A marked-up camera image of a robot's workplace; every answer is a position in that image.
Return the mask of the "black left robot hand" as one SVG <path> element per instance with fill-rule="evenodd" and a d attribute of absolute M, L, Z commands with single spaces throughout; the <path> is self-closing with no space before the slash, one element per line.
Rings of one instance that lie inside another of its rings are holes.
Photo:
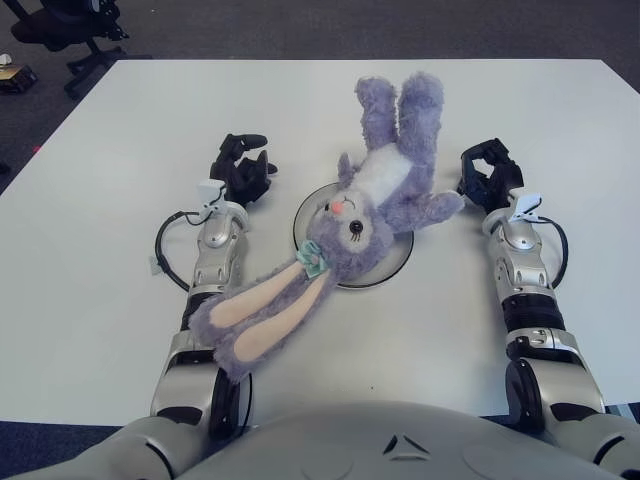
<path fill-rule="evenodd" d="M 219 154 L 211 165 L 209 178 L 225 183 L 224 198 L 245 207 L 257 201 L 270 188 L 272 175 L 278 172 L 261 150 L 253 160 L 245 156 L 249 150 L 265 147 L 268 139 L 259 134 L 227 134 L 219 147 Z"/>

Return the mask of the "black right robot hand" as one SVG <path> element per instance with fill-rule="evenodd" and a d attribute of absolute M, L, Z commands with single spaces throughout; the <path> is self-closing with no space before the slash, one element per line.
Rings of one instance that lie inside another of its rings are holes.
<path fill-rule="evenodd" d="M 478 171 L 475 160 L 493 167 L 489 176 Z M 524 186 L 520 167 L 509 157 L 509 150 L 494 138 L 474 145 L 461 154 L 461 179 L 457 192 L 466 196 L 486 214 L 509 206 L 509 192 Z"/>

